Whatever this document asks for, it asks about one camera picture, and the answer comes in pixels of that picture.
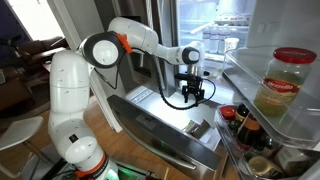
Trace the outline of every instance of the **green object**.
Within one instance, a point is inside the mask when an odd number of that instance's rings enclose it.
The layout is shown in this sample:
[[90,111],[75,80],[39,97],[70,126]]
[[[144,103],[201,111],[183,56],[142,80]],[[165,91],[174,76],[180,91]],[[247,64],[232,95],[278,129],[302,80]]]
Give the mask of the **green object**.
[[190,120],[188,125],[182,129],[183,132],[186,133],[192,133],[197,127],[199,127],[199,124],[195,123],[194,121]]
[[210,124],[206,120],[203,120],[201,125],[193,130],[191,134],[193,137],[200,139],[209,128]]
[[116,172],[114,172],[112,169],[109,170],[109,178],[111,178],[110,180],[119,180],[119,176]]

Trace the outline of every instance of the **red lid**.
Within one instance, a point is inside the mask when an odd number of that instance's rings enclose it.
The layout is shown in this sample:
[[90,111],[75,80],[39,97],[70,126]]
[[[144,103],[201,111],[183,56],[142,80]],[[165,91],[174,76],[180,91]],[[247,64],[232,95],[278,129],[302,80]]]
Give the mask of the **red lid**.
[[233,118],[235,115],[235,110],[230,106],[223,106],[220,108],[222,116],[226,119]]
[[316,59],[317,55],[306,49],[285,47],[276,49],[273,52],[273,57],[287,63],[309,64]]

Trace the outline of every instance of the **glass shelf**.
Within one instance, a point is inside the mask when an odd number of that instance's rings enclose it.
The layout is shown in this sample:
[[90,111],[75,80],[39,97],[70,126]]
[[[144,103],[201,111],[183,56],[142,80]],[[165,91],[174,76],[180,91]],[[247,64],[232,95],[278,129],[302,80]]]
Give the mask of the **glass shelf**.
[[[232,136],[231,131],[224,120],[223,116],[221,115],[219,109],[222,106],[218,106],[216,109],[216,115],[215,115],[215,125],[220,133],[221,140],[223,144],[225,145],[229,157],[232,160],[232,163],[234,164],[234,167],[236,168],[240,179],[243,180],[267,180],[266,178],[259,178],[258,176],[254,175],[254,173],[251,171],[248,161],[245,158],[245,153],[239,148],[235,138]],[[281,180],[297,180],[299,177],[288,177],[283,178]]]
[[[259,123],[276,141],[283,145],[301,149],[320,151],[320,62],[312,64],[304,86],[287,111],[280,117],[269,117],[254,105],[258,89],[262,86],[263,76],[268,63],[277,47],[265,46],[228,51],[225,56],[223,77],[244,98],[243,102]],[[269,87],[265,88],[275,94]]]

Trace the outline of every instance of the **condiment bottle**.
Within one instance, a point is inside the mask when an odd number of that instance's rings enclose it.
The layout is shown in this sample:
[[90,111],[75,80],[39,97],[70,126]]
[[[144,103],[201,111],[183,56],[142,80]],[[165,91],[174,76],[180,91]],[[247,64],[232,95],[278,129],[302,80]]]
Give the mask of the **condiment bottle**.
[[309,50],[293,47],[278,48],[268,64],[262,86],[254,104],[266,116],[281,116],[296,97],[317,55]]
[[253,173],[259,177],[270,179],[284,177],[284,172],[281,168],[263,156],[251,158],[248,164]]
[[252,114],[249,114],[249,117],[237,135],[237,142],[240,149],[243,151],[249,150],[254,142],[255,137],[259,135],[259,133],[259,122],[253,117]]
[[238,106],[237,111],[235,113],[234,120],[230,121],[229,127],[232,132],[238,133],[239,127],[242,125],[244,119],[248,116],[249,110],[242,103]]
[[244,154],[247,160],[250,160],[254,156],[262,155],[263,149],[266,145],[266,142],[262,136],[264,133],[264,129],[260,127],[259,133],[254,136],[252,148]]
[[231,106],[222,106],[219,108],[219,110],[220,110],[221,116],[224,118],[224,120],[228,124],[230,133],[232,134],[232,136],[235,136],[238,132],[230,128],[230,122],[234,120],[235,110]]
[[266,132],[261,135],[261,138],[265,142],[265,147],[262,150],[262,156],[266,158],[273,158],[281,147],[280,143],[272,139]]

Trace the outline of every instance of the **orange ring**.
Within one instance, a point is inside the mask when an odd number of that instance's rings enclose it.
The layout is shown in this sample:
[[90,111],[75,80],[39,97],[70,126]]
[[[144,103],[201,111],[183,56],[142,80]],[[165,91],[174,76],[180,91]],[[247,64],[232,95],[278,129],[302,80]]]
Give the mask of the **orange ring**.
[[105,159],[106,159],[106,153],[103,153],[101,161],[94,168],[90,169],[89,171],[76,171],[75,172],[76,176],[78,176],[79,178],[82,178],[88,174],[94,173],[96,170],[100,168],[100,166],[103,165],[103,162],[105,161]]
[[127,35],[121,36],[121,34],[117,34],[117,38],[119,39],[127,53],[132,53],[132,49],[127,41]]

